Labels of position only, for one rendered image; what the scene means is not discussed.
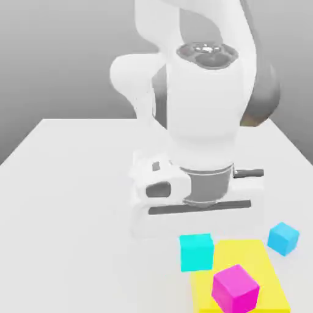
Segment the large yellow box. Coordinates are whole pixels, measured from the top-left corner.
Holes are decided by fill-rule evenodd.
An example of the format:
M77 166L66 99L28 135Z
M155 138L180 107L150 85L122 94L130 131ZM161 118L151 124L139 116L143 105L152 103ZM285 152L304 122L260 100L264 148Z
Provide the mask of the large yellow box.
M260 240L221 240L216 244L213 268L190 275L193 313L224 313L212 298L213 276L237 264L260 285L256 308L248 313L290 313L287 298Z

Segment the small magenta cube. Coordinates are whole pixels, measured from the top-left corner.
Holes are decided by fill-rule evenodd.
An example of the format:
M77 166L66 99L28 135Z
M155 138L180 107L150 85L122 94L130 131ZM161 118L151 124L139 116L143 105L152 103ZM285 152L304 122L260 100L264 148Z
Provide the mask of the small magenta cube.
M248 313L256 308L260 285L239 264L213 276L212 298L224 313Z

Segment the small cyan cube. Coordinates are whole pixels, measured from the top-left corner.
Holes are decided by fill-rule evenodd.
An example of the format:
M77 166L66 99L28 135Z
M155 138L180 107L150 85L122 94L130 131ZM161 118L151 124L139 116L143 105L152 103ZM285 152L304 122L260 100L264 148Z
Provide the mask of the small cyan cube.
M211 234L181 235L179 242L181 272L212 269L215 246Z

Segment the small blue cube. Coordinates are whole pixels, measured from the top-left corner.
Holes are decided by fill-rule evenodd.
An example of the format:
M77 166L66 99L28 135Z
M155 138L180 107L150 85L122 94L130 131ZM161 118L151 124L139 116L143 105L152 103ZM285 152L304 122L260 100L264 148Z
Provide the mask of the small blue cube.
M282 256L291 253L298 243L299 231L284 222L270 229L267 246Z

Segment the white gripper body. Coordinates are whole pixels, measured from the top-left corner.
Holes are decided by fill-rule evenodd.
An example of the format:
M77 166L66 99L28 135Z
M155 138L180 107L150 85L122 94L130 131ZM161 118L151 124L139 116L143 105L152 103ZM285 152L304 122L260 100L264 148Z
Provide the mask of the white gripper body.
M259 238L264 221L264 178L233 179L228 193L209 208L189 205L139 207L131 215L136 238L177 238L210 233L214 239Z

